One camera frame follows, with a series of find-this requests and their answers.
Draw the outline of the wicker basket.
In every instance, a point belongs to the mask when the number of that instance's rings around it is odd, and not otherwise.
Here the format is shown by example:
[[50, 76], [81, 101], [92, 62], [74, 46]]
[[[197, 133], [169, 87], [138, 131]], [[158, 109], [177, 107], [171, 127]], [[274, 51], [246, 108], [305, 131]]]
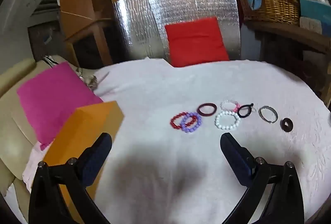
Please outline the wicker basket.
[[261, 6], [252, 10], [248, 0], [240, 0], [245, 21], [262, 21], [299, 25], [299, 0], [261, 0]]

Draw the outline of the dark fuzzy scrunchie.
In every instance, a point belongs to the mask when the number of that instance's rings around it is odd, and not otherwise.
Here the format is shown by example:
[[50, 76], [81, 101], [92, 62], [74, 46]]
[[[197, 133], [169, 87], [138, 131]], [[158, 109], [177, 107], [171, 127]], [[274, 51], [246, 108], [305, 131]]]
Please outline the dark fuzzy scrunchie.
[[281, 129], [287, 133], [291, 132], [293, 130], [293, 121], [287, 117], [283, 118], [281, 120]]

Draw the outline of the silver foil insulation panel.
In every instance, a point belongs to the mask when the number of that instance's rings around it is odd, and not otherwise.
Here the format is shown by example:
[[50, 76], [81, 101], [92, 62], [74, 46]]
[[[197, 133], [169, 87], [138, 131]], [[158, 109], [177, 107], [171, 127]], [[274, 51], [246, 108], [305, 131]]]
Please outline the silver foil insulation panel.
[[209, 17], [217, 18], [229, 58], [241, 57], [237, 0], [118, 0], [113, 6], [129, 60], [169, 61], [165, 26]]

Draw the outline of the maroon bangle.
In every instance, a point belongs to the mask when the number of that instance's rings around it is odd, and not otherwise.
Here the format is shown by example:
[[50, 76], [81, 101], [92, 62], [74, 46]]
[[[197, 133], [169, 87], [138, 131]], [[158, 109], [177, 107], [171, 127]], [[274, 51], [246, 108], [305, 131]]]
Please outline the maroon bangle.
[[217, 108], [218, 108], [218, 106], [216, 106], [216, 104], [208, 102], [208, 103], [199, 105], [196, 112], [200, 116], [209, 117], [209, 116], [214, 115], [217, 112]]

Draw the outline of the orange open box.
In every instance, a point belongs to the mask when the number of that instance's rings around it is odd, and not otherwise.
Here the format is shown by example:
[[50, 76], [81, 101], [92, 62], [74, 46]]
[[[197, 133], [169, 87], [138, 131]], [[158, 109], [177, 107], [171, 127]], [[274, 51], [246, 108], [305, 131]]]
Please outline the orange open box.
[[38, 163], [30, 223], [108, 223], [93, 201], [102, 168], [91, 186], [83, 186], [84, 150], [102, 133], [110, 134], [113, 145], [123, 119], [116, 101], [75, 110]]

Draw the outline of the beige sofa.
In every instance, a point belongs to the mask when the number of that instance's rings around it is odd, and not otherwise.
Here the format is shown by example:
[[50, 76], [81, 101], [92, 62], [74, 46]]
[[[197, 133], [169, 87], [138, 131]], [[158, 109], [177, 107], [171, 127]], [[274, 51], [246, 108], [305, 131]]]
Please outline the beige sofa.
[[22, 173], [37, 140], [21, 107], [17, 89], [49, 68], [42, 60], [27, 58], [1, 72], [1, 194], [8, 198], [23, 223], [28, 222], [30, 192], [22, 181]]

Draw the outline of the silver metal bangle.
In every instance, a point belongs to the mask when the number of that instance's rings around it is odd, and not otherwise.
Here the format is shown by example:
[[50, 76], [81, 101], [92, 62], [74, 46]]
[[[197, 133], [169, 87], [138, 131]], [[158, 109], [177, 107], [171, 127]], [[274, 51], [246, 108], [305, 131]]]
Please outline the silver metal bangle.
[[279, 118], [277, 111], [271, 106], [262, 106], [258, 113], [263, 121], [270, 124], [276, 123]]

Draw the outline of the teal box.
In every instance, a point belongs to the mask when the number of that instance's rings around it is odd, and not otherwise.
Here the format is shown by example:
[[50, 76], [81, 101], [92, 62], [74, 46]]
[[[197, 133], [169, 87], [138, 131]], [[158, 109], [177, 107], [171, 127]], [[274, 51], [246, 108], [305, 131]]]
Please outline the teal box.
[[300, 27], [330, 37], [330, 5], [300, 0]]

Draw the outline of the patterned grey cloth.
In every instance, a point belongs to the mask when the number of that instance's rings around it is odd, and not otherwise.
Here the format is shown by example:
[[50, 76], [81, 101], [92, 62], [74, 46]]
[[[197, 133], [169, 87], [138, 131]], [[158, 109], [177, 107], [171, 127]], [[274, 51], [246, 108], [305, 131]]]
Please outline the patterned grey cloth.
[[80, 67], [77, 67], [75, 70], [76, 74], [78, 75], [78, 77], [81, 79], [81, 81], [84, 82], [84, 84], [91, 90], [91, 91], [95, 91], [99, 84], [104, 81], [107, 77], [107, 75], [109, 74], [108, 72], [100, 77], [97, 78], [94, 74], [93, 75], [88, 75], [88, 76], [84, 76], [83, 74], [83, 69]]

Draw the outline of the red pillow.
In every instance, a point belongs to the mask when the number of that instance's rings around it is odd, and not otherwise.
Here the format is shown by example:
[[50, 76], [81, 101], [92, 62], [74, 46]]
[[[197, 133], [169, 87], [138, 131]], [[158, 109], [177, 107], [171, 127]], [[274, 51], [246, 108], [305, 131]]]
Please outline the red pillow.
[[165, 26], [173, 67], [229, 61], [216, 17]]

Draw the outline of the magenta pillow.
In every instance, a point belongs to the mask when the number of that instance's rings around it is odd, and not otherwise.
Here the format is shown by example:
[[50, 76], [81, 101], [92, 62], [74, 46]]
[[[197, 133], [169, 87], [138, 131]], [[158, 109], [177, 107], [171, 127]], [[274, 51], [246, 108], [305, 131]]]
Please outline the magenta pillow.
[[67, 62], [26, 81], [17, 94], [41, 150], [51, 144], [75, 109], [103, 102]]

